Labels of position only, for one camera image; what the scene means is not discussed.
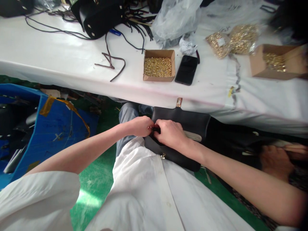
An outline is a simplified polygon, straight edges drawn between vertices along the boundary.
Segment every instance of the black smartphone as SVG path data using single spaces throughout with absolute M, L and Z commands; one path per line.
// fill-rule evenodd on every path
M 198 58 L 184 55 L 177 71 L 175 82 L 190 86 L 198 65 Z

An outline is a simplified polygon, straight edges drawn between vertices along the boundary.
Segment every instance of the yellow tape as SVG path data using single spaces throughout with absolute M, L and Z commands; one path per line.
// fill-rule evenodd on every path
M 233 92 L 233 89 L 234 89 L 234 87 L 233 87 L 233 86 L 232 86 L 232 87 L 230 87 L 229 94 L 228 94 L 228 98 L 230 98 L 230 97 L 231 97 L 232 92 Z
M 69 102 L 69 101 L 62 100 L 62 99 L 56 99 L 55 97 L 52 97 L 52 96 L 50 95 L 50 96 L 48 96 L 48 99 L 47 99 L 47 101 L 45 102 L 45 104 L 44 104 L 44 106 L 42 107 L 42 109 L 39 111 L 39 114 L 42 115 L 42 116 L 47 117 L 48 114 L 49 114 L 49 112 L 50 112 L 50 110 L 51 110 L 51 106 L 52 106 L 52 104 L 54 103 L 55 100 L 58 100 L 58 101 L 60 101 L 60 102 L 65 103 L 66 106 L 67 106 L 69 109 L 71 109 L 73 112 L 75 112 L 76 115 L 79 116 L 79 118 L 81 118 L 81 120 L 83 121 L 84 125 L 86 126 L 86 128 L 87 128 L 87 130 L 88 130 L 88 132 L 89 132 L 89 134 L 88 134 L 88 136 L 87 136 L 87 138 L 89 138 L 89 137 L 90 137 L 90 128 L 89 128 L 89 126 L 88 126 L 87 123 L 84 121 L 84 119 L 80 116 L 80 114 L 78 113 L 78 111 L 77 111 L 77 109 L 74 107 L 74 105 L 73 105 L 71 102 Z

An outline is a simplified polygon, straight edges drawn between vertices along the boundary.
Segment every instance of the label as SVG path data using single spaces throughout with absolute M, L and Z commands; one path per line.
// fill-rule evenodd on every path
M 219 38 L 219 39 L 217 39 L 217 43 L 218 43 L 218 46 L 220 46 L 220 47 L 226 44 L 224 38 Z

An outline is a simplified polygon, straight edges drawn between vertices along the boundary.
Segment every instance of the floor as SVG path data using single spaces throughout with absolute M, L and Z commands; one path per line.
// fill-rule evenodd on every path
M 15 83 L 23 86 L 35 88 L 35 83 L 21 81 L 19 79 L 0 76 L 0 83 Z M 84 100 L 77 100 L 74 105 L 83 110 L 89 109 L 89 103 Z M 106 131 L 119 123 L 118 115 L 121 105 L 105 98 L 104 110 L 99 118 L 97 133 Z M 81 189 L 79 198 L 75 206 L 71 209 L 71 219 L 74 231 L 83 231 L 100 209 L 113 184 L 112 168 L 115 162 L 116 146 L 113 145 L 98 159 L 90 164 L 80 173 Z M 251 214 L 224 186 L 213 176 L 211 184 L 208 182 L 204 169 L 195 173 L 195 176 L 206 187 L 214 192 L 239 216 L 241 216 L 255 230 L 268 230 L 265 224 Z

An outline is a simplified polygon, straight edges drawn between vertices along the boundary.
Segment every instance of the metal clasp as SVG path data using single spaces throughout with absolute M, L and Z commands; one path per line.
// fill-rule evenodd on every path
M 176 101 L 176 107 L 181 107 L 181 104 L 182 104 L 182 100 L 183 98 L 177 98 L 177 101 Z

